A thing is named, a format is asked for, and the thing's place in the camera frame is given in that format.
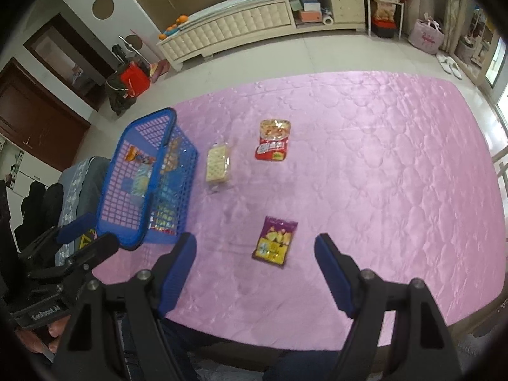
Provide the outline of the person left hand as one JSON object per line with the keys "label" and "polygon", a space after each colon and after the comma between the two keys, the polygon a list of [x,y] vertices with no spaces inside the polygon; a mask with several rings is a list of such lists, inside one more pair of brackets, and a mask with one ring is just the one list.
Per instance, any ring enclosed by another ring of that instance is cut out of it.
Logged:
{"label": "person left hand", "polygon": [[61,337],[69,320],[70,315],[67,315],[48,324],[46,329],[42,327],[35,330],[16,329],[15,334],[31,353],[57,353]]}

